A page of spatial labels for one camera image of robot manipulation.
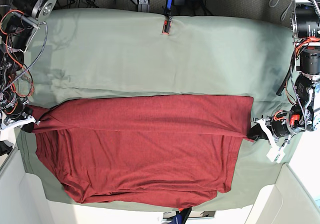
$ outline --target red t-shirt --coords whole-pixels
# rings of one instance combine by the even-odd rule
[[[173,95],[33,107],[43,115],[36,155],[76,202],[189,208],[230,191],[252,103]]]

